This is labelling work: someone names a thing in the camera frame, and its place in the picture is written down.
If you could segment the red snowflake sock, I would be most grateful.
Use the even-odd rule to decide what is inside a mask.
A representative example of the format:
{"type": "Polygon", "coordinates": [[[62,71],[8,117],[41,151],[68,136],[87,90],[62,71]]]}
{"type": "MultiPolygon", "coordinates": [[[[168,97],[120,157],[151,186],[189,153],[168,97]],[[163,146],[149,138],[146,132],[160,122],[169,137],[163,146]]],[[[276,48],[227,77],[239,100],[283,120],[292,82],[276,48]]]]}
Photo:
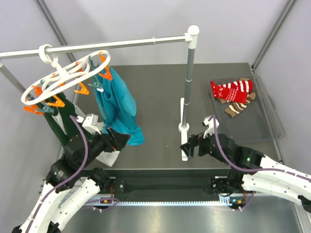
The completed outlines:
{"type": "Polygon", "coordinates": [[[215,98],[233,101],[238,94],[237,89],[218,86],[214,82],[210,82],[212,94],[215,98]]]}

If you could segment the white round clip hanger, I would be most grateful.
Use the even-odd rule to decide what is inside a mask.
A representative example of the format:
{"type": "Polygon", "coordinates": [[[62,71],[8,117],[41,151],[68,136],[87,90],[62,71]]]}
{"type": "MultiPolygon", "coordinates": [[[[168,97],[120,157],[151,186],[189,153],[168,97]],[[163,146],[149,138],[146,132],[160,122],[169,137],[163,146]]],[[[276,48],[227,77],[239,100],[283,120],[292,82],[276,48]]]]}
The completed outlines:
{"type": "Polygon", "coordinates": [[[42,45],[38,49],[40,59],[51,65],[55,71],[29,86],[22,94],[21,102],[24,104],[24,110],[38,115],[52,113],[53,107],[64,108],[65,103],[57,95],[63,91],[79,85],[75,89],[77,94],[89,94],[83,81],[99,75],[108,80],[112,79],[109,62],[111,55],[106,50],[99,50],[90,53],[81,59],[62,67],[59,64],[58,55],[49,56],[47,49],[52,46],[42,45]]]}

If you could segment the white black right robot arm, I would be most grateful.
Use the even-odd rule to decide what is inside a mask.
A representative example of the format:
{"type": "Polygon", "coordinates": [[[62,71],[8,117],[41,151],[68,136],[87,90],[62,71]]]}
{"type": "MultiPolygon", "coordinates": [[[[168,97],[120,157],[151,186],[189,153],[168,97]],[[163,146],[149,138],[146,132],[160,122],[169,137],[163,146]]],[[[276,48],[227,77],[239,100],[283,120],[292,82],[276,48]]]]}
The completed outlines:
{"type": "Polygon", "coordinates": [[[279,197],[311,211],[311,177],[271,159],[268,155],[237,145],[224,134],[204,136],[193,134],[180,146],[188,156],[193,156],[195,147],[198,156],[210,155],[230,166],[226,180],[221,185],[225,192],[240,190],[261,192],[279,197]]]}

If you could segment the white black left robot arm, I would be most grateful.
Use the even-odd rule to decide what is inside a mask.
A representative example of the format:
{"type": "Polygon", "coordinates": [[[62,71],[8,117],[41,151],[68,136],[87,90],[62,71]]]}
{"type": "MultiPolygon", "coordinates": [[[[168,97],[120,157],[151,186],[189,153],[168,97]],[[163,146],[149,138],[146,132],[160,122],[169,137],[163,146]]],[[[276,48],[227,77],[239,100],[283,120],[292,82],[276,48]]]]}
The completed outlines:
{"type": "Polygon", "coordinates": [[[101,168],[88,172],[81,186],[69,197],[67,194],[81,178],[83,169],[102,152],[120,152],[131,138],[107,128],[91,140],[80,132],[64,148],[63,156],[52,166],[43,185],[41,196],[28,218],[13,228],[14,233],[60,233],[69,220],[99,192],[111,189],[110,176],[101,168]]]}

